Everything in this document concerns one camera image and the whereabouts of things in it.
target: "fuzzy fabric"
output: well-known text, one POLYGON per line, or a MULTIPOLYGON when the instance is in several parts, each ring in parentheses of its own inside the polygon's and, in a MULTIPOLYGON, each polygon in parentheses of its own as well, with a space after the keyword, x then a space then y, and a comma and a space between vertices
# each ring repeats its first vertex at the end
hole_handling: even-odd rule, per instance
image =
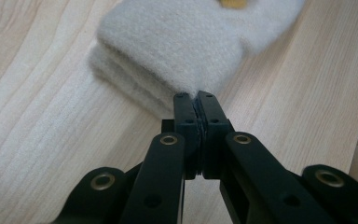
POLYGON ((101 21, 90 56, 95 75, 159 118, 177 92, 217 94, 244 56, 263 50, 296 19, 304 0, 124 0, 101 21))

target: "folded cloth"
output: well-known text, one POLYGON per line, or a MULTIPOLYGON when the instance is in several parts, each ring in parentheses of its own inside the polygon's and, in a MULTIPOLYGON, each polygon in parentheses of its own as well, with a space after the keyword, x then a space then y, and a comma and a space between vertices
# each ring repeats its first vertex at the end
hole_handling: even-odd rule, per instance
POLYGON ((95 75, 160 118, 172 97, 217 94, 244 56, 263 50, 295 20, 304 0, 124 0, 101 21, 90 56, 95 75))

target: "wood grain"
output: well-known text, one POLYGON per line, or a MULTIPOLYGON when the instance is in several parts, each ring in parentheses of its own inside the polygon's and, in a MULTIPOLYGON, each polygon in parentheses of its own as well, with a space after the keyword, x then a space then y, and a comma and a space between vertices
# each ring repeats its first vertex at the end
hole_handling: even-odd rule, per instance
MULTIPOLYGON (((88 171, 141 161, 156 119, 95 78, 88 53, 117 1, 0 0, 0 223, 53 220, 88 171)), ((289 170, 348 172, 358 135, 358 1, 309 1, 218 95, 289 170)), ((217 181, 186 182, 185 223, 230 223, 217 181)))

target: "table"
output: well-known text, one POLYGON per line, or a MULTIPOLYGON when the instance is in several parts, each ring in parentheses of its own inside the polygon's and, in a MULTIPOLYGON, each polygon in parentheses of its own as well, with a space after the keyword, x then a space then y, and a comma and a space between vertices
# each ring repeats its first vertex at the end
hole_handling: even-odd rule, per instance
MULTIPOLYGON (((88 66, 118 1, 0 0, 0 223, 46 223, 88 171, 142 161, 160 120, 88 66)), ((349 171, 358 137, 358 1, 308 1, 217 94, 287 169, 349 171)), ((184 223, 230 223, 218 181, 186 182, 184 223)))

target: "wooden surface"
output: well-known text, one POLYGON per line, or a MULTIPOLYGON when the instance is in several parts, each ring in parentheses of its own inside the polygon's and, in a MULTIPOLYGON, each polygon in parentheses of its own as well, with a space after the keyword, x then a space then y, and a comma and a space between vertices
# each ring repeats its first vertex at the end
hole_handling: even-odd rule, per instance
MULTIPOLYGON (((0 223, 53 220, 88 171, 141 161, 160 120, 87 63, 116 1, 0 0, 0 223)), ((310 1, 218 95, 289 170, 348 172, 358 135, 358 1, 310 1)), ((230 223, 217 181, 186 183, 185 223, 230 223)))

